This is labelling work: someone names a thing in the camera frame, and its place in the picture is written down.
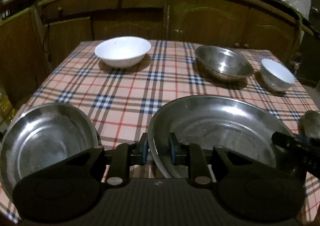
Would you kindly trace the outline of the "small white ceramic bowl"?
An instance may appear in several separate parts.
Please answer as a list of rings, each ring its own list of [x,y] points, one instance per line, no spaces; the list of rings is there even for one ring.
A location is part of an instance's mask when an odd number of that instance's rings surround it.
[[[261,60],[260,74],[266,85],[274,91],[287,91],[296,82],[287,67],[268,58]]]

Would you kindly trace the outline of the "steel mixing bowl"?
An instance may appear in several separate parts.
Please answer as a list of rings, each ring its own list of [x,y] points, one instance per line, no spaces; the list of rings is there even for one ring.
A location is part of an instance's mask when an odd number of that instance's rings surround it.
[[[251,63],[231,49],[203,45],[195,50],[195,56],[215,78],[224,82],[236,82],[254,74]]]

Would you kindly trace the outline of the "large white ceramic bowl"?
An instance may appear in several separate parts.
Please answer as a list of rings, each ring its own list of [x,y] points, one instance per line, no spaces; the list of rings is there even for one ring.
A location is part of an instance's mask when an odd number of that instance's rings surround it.
[[[114,68],[128,68],[139,63],[151,50],[151,43],[141,37],[114,37],[101,42],[94,50],[95,56]]]

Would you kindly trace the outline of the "plaid checkered tablecloth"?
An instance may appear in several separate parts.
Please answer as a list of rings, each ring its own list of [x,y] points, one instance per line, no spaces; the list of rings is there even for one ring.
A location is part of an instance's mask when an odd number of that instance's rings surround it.
[[[297,131],[298,119],[316,104],[296,82],[285,94],[271,93],[259,75],[239,85],[213,80],[195,60],[196,44],[152,41],[147,56],[128,70],[112,69],[94,54],[97,42],[82,42],[49,75],[21,112],[47,102],[82,110],[107,149],[138,140],[152,115],[179,97],[208,94],[239,99],[267,110]]]

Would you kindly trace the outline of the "steel plate on left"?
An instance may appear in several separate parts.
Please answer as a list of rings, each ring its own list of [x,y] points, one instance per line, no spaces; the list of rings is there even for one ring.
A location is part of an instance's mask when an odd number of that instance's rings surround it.
[[[24,177],[99,144],[89,117],[66,103],[46,103],[18,117],[1,142],[1,185],[13,199]]]

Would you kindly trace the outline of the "cooking oil bottle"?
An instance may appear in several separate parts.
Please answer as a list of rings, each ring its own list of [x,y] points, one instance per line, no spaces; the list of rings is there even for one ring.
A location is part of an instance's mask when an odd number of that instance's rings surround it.
[[[0,88],[0,116],[1,123],[9,115],[13,106],[8,98],[7,92],[3,87]]]

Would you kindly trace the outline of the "brown wooden cabinet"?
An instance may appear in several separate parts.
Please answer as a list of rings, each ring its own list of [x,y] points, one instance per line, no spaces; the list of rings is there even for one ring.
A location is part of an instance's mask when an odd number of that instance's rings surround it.
[[[44,0],[1,21],[1,85],[29,97],[83,41],[116,36],[270,50],[289,64],[306,20],[280,0]]]

